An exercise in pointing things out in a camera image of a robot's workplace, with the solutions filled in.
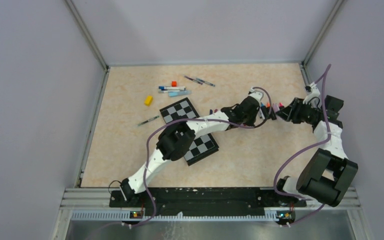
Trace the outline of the black gel pen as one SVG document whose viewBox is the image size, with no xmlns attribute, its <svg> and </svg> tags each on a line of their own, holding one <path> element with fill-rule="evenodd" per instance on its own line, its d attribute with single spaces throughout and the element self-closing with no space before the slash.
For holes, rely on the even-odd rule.
<svg viewBox="0 0 384 240">
<path fill-rule="evenodd" d="M 154 121 L 154 120 L 156 120 L 156 119 L 158 119 L 158 118 L 160 118 L 160 116 L 159 116 L 159 115 L 156 115 L 156 116 L 154 116 L 154 117 L 151 117 L 151 118 L 149 118 L 149 119 L 147 119 L 147 120 L 145 120 L 145 121 L 142 121 L 142 122 L 138 123 L 137 126 L 138 126 L 138 127 L 139 127 L 139 126 L 142 126 L 142 125 L 147 124 L 147 123 L 149 123 L 149 122 L 152 122 L 152 121 Z"/>
</svg>

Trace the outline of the pale purple highlighter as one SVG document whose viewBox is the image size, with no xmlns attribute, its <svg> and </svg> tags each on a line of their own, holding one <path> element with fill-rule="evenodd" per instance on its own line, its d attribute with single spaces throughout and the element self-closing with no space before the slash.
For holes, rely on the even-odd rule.
<svg viewBox="0 0 384 240">
<path fill-rule="evenodd" d="M 276 103 L 273 103 L 273 104 L 271 105 L 271 107 L 272 107 L 272 109 L 273 109 L 273 111 L 274 111 L 275 113 L 279 111 L 279 107 L 277 106 Z"/>
</svg>

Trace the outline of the black highlighter blue tip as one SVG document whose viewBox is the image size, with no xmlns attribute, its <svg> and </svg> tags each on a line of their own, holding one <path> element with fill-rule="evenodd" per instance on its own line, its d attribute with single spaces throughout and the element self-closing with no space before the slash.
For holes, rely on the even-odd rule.
<svg viewBox="0 0 384 240">
<path fill-rule="evenodd" d="M 263 103 L 261 103 L 260 109 L 261 109 L 261 114 L 264 117 L 266 117 L 269 114 L 268 108 Z"/>
</svg>

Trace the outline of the black highlighter orange cap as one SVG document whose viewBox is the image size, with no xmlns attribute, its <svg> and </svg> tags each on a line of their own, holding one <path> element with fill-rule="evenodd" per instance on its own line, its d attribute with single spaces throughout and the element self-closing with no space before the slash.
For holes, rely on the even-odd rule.
<svg viewBox="0 0 384 240">
<path fill-rule="evenodd" d="M 271 115 L 273 112 L 273 108 L 272 108 L 272 105 L 270 102 L 266 103 L 266 109 L 267 109 L 268 114 Z"/>
</svg>

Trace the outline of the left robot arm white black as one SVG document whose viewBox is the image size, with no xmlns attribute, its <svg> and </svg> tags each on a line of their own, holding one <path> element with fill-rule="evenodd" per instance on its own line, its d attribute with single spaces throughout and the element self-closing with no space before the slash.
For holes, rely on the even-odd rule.
<svg viewBox="0 0 384 240">
<path fill-rule="evenodd" d="M 235 106 L 223 107 L 208 116 L 174 120 L 163 126 L 158 130 L 160 135 L 155 149 L 146 151 L 145 163 L 121 182 L 121 200 L 129 207 L 136 206 L 140 202 L 140 193 L 146 191 L 151 180 L 166 164 L 183 158 L 195 139 L 234 128 L 254 128 L 262 98 L 260 92 L 250 93 Z"/>
</svg>

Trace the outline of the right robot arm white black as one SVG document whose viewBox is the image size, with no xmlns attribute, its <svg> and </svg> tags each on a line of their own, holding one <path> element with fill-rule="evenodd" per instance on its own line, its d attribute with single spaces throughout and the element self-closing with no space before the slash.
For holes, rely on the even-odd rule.
<svg viewBox="0 0 384 240">
<path fill-rule="evenodd" d="M 312 199 L 336 207 L 339 205 L 355 175 L 358 164 L 349 160 L 342 145 L 343 124 L 337 119 L 344 102 L 328 95 L 325 100 L 327 119 L 323 110 L 294 98 L 288 106 L 281 106 L 276 115 L 294 124 L 307 123 L 319 143 L 318 149 L 298 178 L 285 176 L 277 181 L 273 200 L 287 206 L 293 198 Z"/>
</svg>

